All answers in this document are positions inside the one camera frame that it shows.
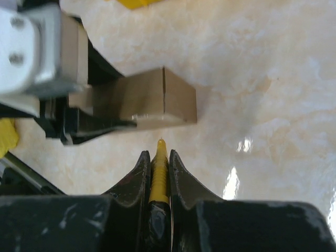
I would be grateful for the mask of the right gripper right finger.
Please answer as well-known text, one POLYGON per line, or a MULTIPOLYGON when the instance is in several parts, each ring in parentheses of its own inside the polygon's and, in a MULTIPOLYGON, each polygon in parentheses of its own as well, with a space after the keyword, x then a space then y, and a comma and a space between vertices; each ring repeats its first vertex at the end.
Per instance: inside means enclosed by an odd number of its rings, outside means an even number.
POLYGON ((224 200, 172 150, 173 251, 335 251, 320 211, 305 202, 224 200))

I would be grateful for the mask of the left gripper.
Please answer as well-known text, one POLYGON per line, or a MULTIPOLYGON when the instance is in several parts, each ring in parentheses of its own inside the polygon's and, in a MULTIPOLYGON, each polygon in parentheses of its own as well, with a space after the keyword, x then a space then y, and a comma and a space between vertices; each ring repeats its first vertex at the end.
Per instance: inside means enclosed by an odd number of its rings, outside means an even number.
MULTIPOLYGON (((68 17, 68 76, 75 83, 103 85, 123 77, 93 46, 80 17, 68 17)), ((64 139, 64 145, 78 145, 114 131, 135 129, 131 120, 102 119, 70 108, 64 99, 41 101, 38 115, 1 104, 1 118, 31 118, 47 138, 64 139)))

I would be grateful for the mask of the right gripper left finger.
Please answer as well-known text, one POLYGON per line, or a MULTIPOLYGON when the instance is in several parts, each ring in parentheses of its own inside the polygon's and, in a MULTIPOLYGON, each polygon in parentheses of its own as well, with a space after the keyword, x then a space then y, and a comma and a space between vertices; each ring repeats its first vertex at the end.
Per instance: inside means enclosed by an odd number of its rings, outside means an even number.
POLYGON ((1 251, 144 251, 150 155, 98 195, 1 196, 1 251))

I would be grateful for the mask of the yellow utility knife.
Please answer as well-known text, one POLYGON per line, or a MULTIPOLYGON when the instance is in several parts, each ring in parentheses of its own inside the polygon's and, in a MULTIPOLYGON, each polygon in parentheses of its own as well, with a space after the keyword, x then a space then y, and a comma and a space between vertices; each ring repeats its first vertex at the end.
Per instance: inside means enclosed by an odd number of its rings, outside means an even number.
POLYGON ((151 190, 145 229, 146 251, 171 250, 171 210, 169 191, 169 162, 166 143, 159 139, 151 162, 151 190))

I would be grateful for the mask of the brown cardboard express box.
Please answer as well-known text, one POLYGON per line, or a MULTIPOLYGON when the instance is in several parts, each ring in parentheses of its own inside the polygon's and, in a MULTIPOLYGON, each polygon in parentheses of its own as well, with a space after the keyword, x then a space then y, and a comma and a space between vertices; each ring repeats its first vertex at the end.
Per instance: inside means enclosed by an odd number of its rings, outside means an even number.
POLYGON ((165 67, 88 87, 71 94, 69 105, 98 118, 134 121, 137 130, 197 123, 195 88, 165 67))

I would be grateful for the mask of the yellow mesh bag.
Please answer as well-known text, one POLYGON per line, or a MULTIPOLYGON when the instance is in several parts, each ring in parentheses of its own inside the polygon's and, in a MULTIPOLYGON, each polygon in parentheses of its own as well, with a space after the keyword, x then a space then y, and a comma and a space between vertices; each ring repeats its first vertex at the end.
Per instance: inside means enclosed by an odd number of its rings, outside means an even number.
POLYGON ((0 158, 17 147, 19 142, 19 134, 15 128, 14 119, 2 118, 0 121, 0 158))

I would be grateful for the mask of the yellow plastic tray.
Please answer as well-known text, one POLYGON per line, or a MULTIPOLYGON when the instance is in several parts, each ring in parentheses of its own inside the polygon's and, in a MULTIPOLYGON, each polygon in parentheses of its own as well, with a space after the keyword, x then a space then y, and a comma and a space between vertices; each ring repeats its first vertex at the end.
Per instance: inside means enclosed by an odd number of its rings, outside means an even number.
POLYGON ((147 7, 162 0, 118 0, 120 4, 130 10, 147 7))

